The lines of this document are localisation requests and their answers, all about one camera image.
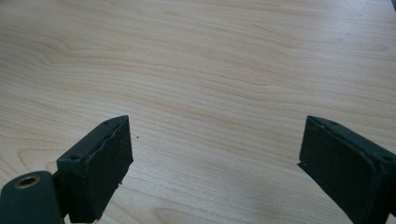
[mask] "screw hole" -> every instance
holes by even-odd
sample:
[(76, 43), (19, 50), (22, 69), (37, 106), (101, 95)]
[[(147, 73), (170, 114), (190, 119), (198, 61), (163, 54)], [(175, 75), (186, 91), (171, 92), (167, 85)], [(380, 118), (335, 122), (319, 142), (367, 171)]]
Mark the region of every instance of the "screw hole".
[(26, 176), (15, 184), (16, 189), (27, 189), (40, 181), (39, 175)]
[(73, 156), (70, 157), (70, 160), (76, 161), (76, 160), (78, 160), (80, 157), (81, 157), (81, 155), (75, 154), (75, 155), (73, 155)]
[(384, 159), (384, 161), (393, 161), (393, 158), (389, 156), (384, 156), (382, 159)]

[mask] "wooden table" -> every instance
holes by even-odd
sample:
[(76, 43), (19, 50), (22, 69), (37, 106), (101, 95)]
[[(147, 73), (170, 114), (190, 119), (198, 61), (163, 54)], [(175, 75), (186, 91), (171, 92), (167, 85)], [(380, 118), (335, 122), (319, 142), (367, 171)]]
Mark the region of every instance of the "wooden table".
[(390, 0), (1, 0), (0, 187), (129, 115), (98, 223), (350, 223), (296, 165), (305, 118), (396, 152), (395, 86)]

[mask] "black plastic part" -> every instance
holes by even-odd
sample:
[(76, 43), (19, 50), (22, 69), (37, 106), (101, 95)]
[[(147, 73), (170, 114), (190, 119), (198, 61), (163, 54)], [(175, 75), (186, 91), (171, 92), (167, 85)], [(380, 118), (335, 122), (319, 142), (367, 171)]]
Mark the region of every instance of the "black plastic part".
[(385, 223), (395, 211), (396, 156), (346, 127), (307, 117), (299, 166), (354, 223)]
[(127, 116), (103, 122), (64, 153), (57, 165), (61, 184), (73, 195), (70, 221), (99, 219), (132, 162)]
[(52, 175), (38, 171), (8, 182), (1, 192), (0, 223), (64, 223)]

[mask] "round hole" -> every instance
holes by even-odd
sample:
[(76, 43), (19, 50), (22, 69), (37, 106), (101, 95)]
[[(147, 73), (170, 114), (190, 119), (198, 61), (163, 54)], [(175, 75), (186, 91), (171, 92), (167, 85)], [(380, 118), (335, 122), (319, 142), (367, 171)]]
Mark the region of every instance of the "round hole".
[(25, 178), (19, 180), (15, 184), (15, 188), (16, 189), (27, 189), (29, 187), (32, 187), (36, 183), (38, 183), (38, 181), (40, 181), (40, 176), (39, 175), (26, 176)]
[(392, 157), (389, 157), (389, 156), (384, 156), (384, 157), (382, 157), (382, 159), (383, 159), (384, 161), (393, 161), (393, 158), (392, 158)]
[(75, 155), (73, 155), (73, 156), (70, 157), (70, 160), (76, 161), (76, 160), (78, 160), (80, 157), (81, 157), (81, 155), (75, 154)]

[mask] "light wood surface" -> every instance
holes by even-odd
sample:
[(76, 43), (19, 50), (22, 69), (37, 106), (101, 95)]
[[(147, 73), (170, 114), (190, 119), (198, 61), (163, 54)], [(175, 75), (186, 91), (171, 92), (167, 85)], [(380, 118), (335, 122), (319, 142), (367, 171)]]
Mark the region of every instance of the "light wood surface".
[(0, 0), (0, 78), (0, 187), (130, 116), (98, 223), (350, 223), (296, 165), (305, 117), (396, 152), (390, 0)]

